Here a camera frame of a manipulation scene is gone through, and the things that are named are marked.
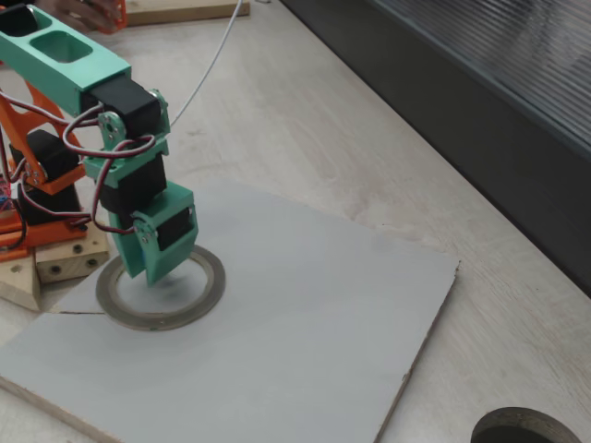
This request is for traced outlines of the person's bare hand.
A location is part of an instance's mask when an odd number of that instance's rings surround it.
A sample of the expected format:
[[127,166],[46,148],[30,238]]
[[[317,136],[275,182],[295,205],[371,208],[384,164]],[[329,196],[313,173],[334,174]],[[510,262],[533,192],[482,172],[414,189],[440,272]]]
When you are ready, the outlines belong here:
[[116,30],[119,18],[116,1],[39,0],[35,5],[80,32]]

